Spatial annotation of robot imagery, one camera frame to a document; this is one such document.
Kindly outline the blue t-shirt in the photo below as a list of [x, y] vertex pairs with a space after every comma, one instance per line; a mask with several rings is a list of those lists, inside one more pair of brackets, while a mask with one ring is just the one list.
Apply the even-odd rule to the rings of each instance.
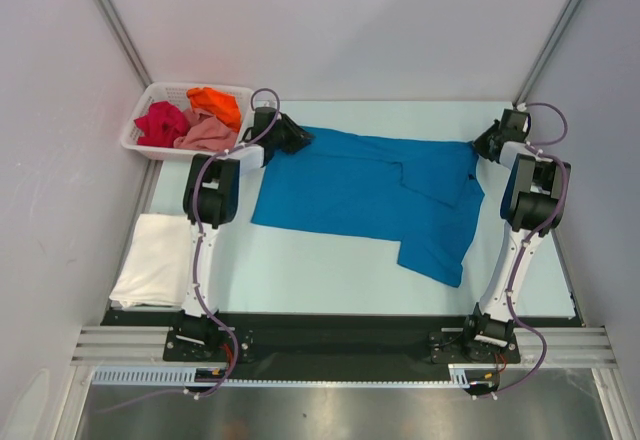
[[472, 146], [310, 132], [310, 145], [267, 165], [253, 223], [393, 241], [398, 265], [459, 287], [484, 199]]

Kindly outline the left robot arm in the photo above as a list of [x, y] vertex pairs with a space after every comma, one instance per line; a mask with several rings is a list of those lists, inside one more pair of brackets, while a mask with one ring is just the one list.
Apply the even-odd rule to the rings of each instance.
[[266, 167], [277, 152], [295, 154], [313, 140], [291, 117], [263, 106], [254, 110], [253, 124], [231, 150], [194, 157], [183, 196], [192, 241], [189, 283], [181, 312], [169, 327], [165, 361], [216, 361], [221, 354], [233, 358], [233, 340], [225, 338], [219, 319], [219, 281], [214, 278], [221, 228], [236, 216], [243, 174]]

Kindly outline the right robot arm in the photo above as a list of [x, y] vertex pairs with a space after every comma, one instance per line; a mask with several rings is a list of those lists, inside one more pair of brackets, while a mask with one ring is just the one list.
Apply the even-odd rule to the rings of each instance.
[[464, 323], [463, 353], [474, 362], [494, 359], [516, 346], [514, 328], [524, 280], [542, 241], [562, 220], [571, 165], [529, 141], [532, 116], [524, 106], [503, 111], [473, 148], [510, 171], [500, 217], [504, 237], [491, 280]]

